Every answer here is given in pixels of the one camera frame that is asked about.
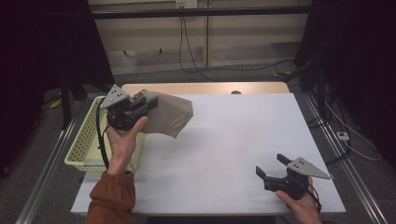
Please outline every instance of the white table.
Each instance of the white table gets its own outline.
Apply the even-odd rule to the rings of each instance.
[[[180,95],[194,117],[177,139],[147,134],[135,175],[135,214],[143,216],[279,215],[290,210],[256,176],[284,177],[281,153],[328,173],[291,93]],[[88,173],[73,213],[86,214],[100,174]],[[323,213],[345,212],[332,180],[314,178]]]

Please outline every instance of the gray cloth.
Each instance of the gray cloth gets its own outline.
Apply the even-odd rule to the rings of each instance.
[[[177,138],[193,116],[192,102],[156,91],[142,90],[147,100],[158,97],[158,106],[148,112],[143,133],[163,133]]]

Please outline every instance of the yellow basket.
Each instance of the yellow basket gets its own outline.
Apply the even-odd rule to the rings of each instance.
[[[98,134],[96,131],[96,109],[102,98],[104,98],[104,96],[99,96],[94,99],[87,117],[85,117],[82,122],[78,134],[67,152],[66,158],[64,158],[64,163],[75,166],[81,172],[103,172],[106,170],[99,149]],[[107,126],[106,113],[106,110],[102,110],[99,116],[101,131]],[[132,160],[128,164],[128,170],[134,173],[137,171],[143,139],[144,134],[140,133],[136,138],[134,155],[132,155]],[[105,146],[108,159],[110,160],[111,148],[106,134]]]

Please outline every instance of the person's arm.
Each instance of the person's arm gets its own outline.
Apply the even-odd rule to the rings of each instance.
[[[309,177],[309,184],[312,185],[312,178]],[[320,215],[318,212],[317,204],[315,200],[309,196],[307,193],[303,196],[302,199],[296,201],[292,199],[287,193],[278,190],[276,192],[276,196],[286,203],[294,216],[299,220],[302,224],[321,224]]]
[[[92,201],[86,223],[132,223],[131,210],[135,203],[134,174],[127,172],[127,166],[134,154],[137,134],[147,120],[147,117],[141,118],[128,132],[112,127],[106,130],[111,147],[111,160],[108,170],[102,173],[90,194]]]

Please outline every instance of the hand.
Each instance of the hand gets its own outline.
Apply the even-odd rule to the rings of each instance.
[[[106,130],[111,147],[111,160],[108,165],[109,175],[124,175],[127,166],[134,154],[137,134],[142,131],[148,121],[148,117],[140,118],[130,131],[116,130],[108,127]]]
[[[311,176],[309,176],[309,184],[311,186],[313,186],[312,182],[312,178]],[[281,190],[278,190],[276,192],[276,196],[290,207],[294,216],[299,220],[300,223],[321,223],[317,204],[315,200],[307,193],[305,193],[303,198],[298,201],[292,199],[287,193]]]

